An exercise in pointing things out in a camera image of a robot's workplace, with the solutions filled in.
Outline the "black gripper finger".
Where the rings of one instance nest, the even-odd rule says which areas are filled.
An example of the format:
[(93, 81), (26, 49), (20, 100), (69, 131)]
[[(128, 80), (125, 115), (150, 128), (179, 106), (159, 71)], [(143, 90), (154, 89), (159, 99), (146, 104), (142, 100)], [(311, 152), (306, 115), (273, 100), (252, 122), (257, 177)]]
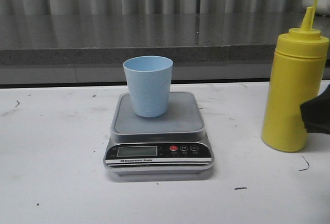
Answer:
[(307, 133), (329, 133), (329, 85), (316, 98), (300, 105)]

